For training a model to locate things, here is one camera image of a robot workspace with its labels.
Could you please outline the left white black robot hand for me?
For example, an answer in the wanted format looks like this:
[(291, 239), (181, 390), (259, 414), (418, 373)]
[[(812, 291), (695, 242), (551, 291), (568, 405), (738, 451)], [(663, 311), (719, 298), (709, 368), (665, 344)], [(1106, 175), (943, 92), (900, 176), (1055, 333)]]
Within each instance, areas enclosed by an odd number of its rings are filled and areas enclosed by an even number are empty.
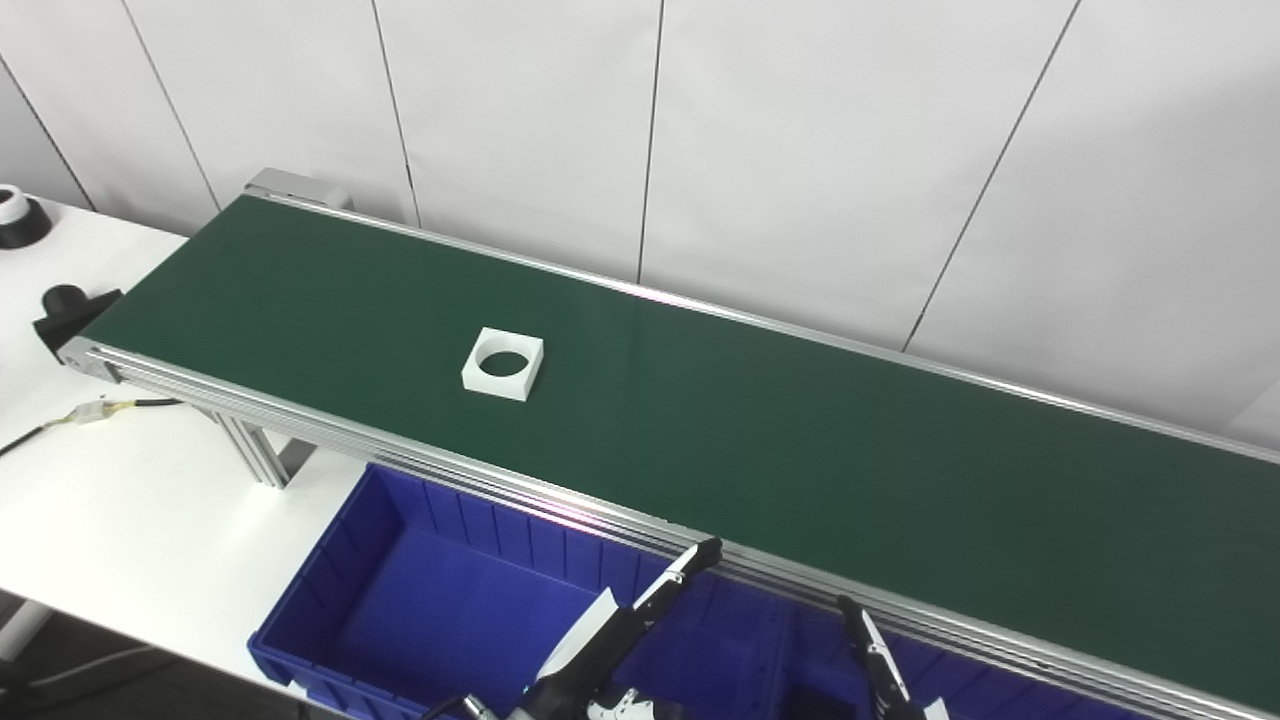
[(678, 703), (612, 676), (662, 620), (699, 573), (722, 559), (723, 541), (709, 537), (686, 548), (635, 600), (623, 606), (607, 588), (588, 606), (538, 670), (509, 719), (686, 719)]

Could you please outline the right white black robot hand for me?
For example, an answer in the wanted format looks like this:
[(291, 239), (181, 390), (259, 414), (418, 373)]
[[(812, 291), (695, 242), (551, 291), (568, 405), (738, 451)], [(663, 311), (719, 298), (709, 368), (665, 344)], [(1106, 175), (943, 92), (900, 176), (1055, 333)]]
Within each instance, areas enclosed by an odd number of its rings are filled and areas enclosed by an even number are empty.
[(838, 594), (835, 602), (844, 616), (852, 656), (867, 676), (874, 717), (951, 719), (943, 698), (928, 705), (913, 700), (890, 644), (867, 609), (846, 594)]

